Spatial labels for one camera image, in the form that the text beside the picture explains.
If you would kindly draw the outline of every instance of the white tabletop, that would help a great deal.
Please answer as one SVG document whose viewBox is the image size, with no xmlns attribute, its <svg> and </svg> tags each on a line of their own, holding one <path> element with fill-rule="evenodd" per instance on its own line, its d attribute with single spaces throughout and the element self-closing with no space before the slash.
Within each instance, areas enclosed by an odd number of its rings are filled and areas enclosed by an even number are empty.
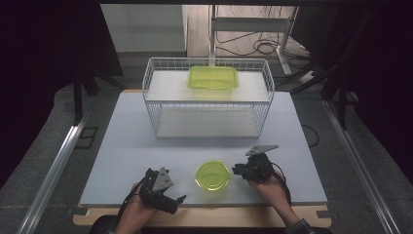
<svg viewBox="0 0 413 234">
<path fill-rule="evenodd" d="M 174 185 L 165 195 L 184 194 L 183 206 L 236 207 L 264 204 L 239 175 L 219 193 L 204 192 L 195 181 L 197 168 L 207 160 L 223 160 L 230 171 L 246 163 L 245 153 L 258 144 L 277 144 L 267 152 L 287 177 L 293 205 L 326 203 L 313 157 L 289 93 L 275 93 L 259 139 L 157 139 L 141 93 L 119 97 L 80 204 L 119 206 L 131 186 L 148 168 L 170 170 Z"/>
</svg>

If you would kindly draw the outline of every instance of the person's hand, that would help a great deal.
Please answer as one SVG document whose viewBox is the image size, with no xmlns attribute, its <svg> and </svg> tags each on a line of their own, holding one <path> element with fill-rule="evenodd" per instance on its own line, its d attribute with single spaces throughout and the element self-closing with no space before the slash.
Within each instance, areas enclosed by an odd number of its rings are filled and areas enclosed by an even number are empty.
<svg viewBox="0 0 413 234">
<path fill-rule="evenodd" d="M 132 234 L 138 232 L 155 214 L 156 209 L 147 208 L 143 205 L 140 196 L 137 195 L 139 191 L 140 187 L 137 188 L 136 195 L 133 195 L 128 201 L 116 227 L 116 234 Z"/>
<path fill-rule="evenodd" d="M 261 196 L 272 206 L 280 215 L 286 227 L 290 227 L 300 221 L 294 210 L 289 206 L 286 194 L 282 189 L 281 183 L 271 176 L 263 183 L 248 181 L 249 186 L 255 188 Z"/>
</svg>

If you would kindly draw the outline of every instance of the desk base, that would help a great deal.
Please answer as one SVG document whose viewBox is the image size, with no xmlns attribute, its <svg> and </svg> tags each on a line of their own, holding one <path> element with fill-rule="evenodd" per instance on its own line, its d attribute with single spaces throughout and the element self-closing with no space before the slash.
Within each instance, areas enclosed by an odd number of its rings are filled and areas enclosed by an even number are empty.
<svg viewBox="0 0 413 234">
<path fill-rule="evenodd" d="M 299 217 L 316 227 L 329 227 L 331 217 L 326 205 L 294 206 Z M 117 215 L 119 208 L 91 208 L 86 215 L 76 214 L 76 225 L 90 225 L 103 215 Z M 148 227 L 285 227 L 280 216 L 270 207 L 179 208 L 175 214 L 156 212 Z"/>
</svg>

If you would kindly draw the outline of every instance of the sleeve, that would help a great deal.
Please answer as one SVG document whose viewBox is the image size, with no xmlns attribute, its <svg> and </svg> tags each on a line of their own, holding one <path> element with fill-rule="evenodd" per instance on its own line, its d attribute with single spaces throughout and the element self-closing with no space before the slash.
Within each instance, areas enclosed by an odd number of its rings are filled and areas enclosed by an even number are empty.
<svg viewBox="0 0 413 234">
<path fill-rule="evenodd" d="M 316 231 L 307 223 L 306 220 L 301 219 L 293 226 L 285 230 L 286 234 L 316 234 Z"/>
</svg>

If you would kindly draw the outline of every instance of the table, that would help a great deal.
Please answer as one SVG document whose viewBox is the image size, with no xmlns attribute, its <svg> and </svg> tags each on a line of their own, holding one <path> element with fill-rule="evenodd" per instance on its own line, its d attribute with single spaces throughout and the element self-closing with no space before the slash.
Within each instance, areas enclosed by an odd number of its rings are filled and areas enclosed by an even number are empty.
<svg viewBox="0 0 413 234">
<path fill-rule="evenodd" d="M 92 224 L 100 215 L 116 214 L 131 185 L 148 167 L 158 170 L 165 166 L 174 181 L 166 195 L 188 197 L 177 214 L 158 212 L 150 225 L 283 226 L 278 215 L 265 207 L 259 194 L 240 176 L 232 175 L 230 185 L 213 195 L 202 191 L 193 179 L 197 165 L 205 160 L 219 158 L 232 167 L 246 162 L 244 153 L 252 145 L 270 142 L 280 146 L 267 154 L 288 177 L 294 209 L 310 223 L 328 226 L 329 217 L 318 217 L 318 212 L 327 212 L 327 200 L 288 93 L 275 93 L 259 139 L 156 139 L 142 94 L 121 93 L 80 201 L 89 215 L 75 215 L 74 222 Z M 200 218 L 205 215 L 214 219 L 205 222 Z"/>
</svg>

